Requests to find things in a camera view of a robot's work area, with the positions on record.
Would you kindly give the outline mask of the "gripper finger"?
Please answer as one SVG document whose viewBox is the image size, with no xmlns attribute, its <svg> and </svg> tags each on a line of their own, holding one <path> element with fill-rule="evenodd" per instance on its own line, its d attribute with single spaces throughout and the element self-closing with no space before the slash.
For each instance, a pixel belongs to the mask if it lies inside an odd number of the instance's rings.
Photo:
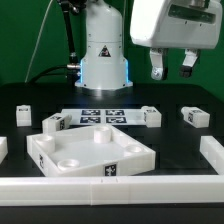
<svg viewBox="0 0 224 224">
<path fill-rule="evenodd" d="M 189 78 L 192 75 L 193 68 L 200 57 L 198 49 L 186 49 L 185 58 L 180 67 L 179 74 L 181 77 Z"/>
<path fill-rule="evenodd" d="M 154 80 L 164 80 L 167 73 L 167 50 L 164 48 L 151 48 L 149 55 L 152 64 L 151 77 Z"/>
</svg>

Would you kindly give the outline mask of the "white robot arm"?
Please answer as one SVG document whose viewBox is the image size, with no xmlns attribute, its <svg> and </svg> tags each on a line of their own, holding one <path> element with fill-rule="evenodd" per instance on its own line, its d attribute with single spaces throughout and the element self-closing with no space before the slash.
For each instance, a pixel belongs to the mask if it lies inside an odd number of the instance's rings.
<svg viewBox="0 0 224 224">
<path fill-rule="evenodd" d="M 162 80 L 165 55 L 170 48 L 185 51 L 180 74 L 188 77 L 202 49 L 216 47 L 223 9 L 221 0 L 134 0 L 130 36 L 148 47 L 151 77 Z M 81 60 L 78 87 L 115 91 L 129 87 L 128 62 L 122 52 L 122 16 L 104 0 L 87 0 L 87 51 Z"/>
</svg>

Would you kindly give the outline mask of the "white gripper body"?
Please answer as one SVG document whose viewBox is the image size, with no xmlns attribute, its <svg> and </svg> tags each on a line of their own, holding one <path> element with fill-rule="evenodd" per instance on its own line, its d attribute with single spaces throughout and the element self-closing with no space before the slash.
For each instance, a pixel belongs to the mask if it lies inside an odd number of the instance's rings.
<svg viewBox="0 0 224 224">
<path fill-rule="evenodd" d="M 214 49 L 221 22 L 221 0 L 196 7 L 194 0 L 134 0 L 130 35 L 152 48 Z"/>
</svg>

